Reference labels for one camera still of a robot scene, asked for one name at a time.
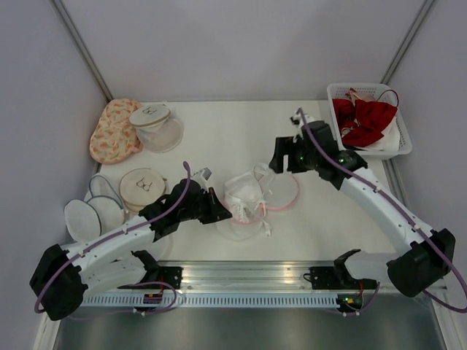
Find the white lace bra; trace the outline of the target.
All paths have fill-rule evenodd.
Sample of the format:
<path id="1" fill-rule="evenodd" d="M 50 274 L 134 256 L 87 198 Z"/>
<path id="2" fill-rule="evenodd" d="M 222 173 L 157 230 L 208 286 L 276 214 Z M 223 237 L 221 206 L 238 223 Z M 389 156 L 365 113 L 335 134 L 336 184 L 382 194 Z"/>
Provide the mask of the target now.
<path id="1" fill-rule="evenodd" d="M 232 214 L 232 221 L 241 229 L 250 229 L 244 236 L 252 235 L 252 228 L 271 236 L 271 226 L 266 221 L 266 199 L 260 186 L 260 180 L 272 175 L 265 163 L 257 163 L 242 175 L 229 179 L 224 183 L 225 207 Z"/>

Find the pink-trimmed mesh laundry bag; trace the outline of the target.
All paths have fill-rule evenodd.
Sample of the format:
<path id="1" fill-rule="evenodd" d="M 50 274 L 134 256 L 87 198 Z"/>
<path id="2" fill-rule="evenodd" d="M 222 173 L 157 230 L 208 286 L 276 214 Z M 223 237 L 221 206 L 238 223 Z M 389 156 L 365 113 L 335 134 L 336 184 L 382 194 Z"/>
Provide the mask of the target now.
<path id="1" fill-rule="evenodd" d="M 222 204 L 232 218 L 217 223 L 216 228 L 232 241 L 245 241 L 260 234 L 270 236 L 268 213 L 289 209 L 298 194 L 299 184 L 294 176 L 276 174 L 259 163 L 224 183 Z"/>

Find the red and white bra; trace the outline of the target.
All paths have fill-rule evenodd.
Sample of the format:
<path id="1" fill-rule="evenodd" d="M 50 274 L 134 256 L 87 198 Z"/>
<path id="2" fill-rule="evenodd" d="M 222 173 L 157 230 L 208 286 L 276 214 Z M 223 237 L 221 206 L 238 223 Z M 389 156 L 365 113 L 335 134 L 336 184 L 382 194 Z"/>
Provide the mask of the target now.
<path id="1" fill-rule="evenodd" d="M 356 101 L 356 126 L 339 129 L 343 145 L 362 149 L 383 137 L 383 130 L 391 126 L 398 112 L 398 102 L 392 104 L 381 100 L 386 92 L 390 90 L 384 91 L 376 101 Z"/>

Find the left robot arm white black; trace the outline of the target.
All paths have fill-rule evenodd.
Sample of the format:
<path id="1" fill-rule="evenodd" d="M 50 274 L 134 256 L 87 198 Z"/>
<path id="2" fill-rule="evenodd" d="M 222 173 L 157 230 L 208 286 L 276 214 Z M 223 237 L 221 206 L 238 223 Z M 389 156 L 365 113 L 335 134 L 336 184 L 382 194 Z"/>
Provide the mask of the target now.
<path id="1" fill-rule="evenodd" d="M 208 225 L 231 218 L 213 188 L 183 179 L 119 228 L 87 243 L 46 249 L 29 282 L 34 311 L 58 321 L 85 299 L 111 289 L 174 291 L 147 246 L 175 233 L 182 222 Z"/>

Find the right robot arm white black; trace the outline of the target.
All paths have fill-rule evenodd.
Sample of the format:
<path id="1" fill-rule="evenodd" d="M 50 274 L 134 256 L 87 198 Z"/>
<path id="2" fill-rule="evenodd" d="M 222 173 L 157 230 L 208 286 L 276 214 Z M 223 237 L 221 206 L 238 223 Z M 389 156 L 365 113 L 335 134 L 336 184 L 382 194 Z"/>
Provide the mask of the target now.
<path id="1" fill-rule="evenodd" d="M 349 288 L 361 279 L 384 281 L 413 298 L 451 271 L 455 237 L 448 229 L 434 230 L 413 215 L 357 152 L 338 148 L 327 123 L 293 120 L 293 124 L 299 128 L 295 136 L 276 138 L 270 169 L 277 174 L 316 171 L 353 199 L 395 250 L 395 254 L 383 254 L 352 249 L 336 258 L 333 280 L 338 286 Z"/>

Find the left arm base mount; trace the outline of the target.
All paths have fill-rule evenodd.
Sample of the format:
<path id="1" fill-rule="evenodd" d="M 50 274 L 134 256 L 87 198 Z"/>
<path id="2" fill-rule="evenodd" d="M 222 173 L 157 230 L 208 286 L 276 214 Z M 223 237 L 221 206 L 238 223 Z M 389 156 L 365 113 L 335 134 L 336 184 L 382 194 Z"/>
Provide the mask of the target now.
<path id="1" fill-rule="evenodd" d="M 143 264 L 144 275 L 135 284 L 127 284 L 118 289 L 159 289 L 164 290 L 165 285 L 155 284 L 164 282 L 175 289 L 179 289 L 182 281 L 182 268 L 179 266 L 161 266 L 157 260 L 146 250 L 132 251 L 131 255 Z"/>

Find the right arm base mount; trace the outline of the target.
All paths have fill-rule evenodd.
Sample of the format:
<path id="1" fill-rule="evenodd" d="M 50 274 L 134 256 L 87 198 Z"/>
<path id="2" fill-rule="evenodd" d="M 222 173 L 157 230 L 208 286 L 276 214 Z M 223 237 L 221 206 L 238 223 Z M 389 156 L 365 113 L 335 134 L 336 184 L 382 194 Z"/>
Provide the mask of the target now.
<path id="1" fill-rule="evenodd" d="M 344 263 L 360 249 L 352 249 L 333 261 L 329 266 L 312 266 L 304 274 L 304 279 L 312 285 L 313 290 L 373 290 L 377 282 L 372 279 L 355 279 L 351 277 Z"/>

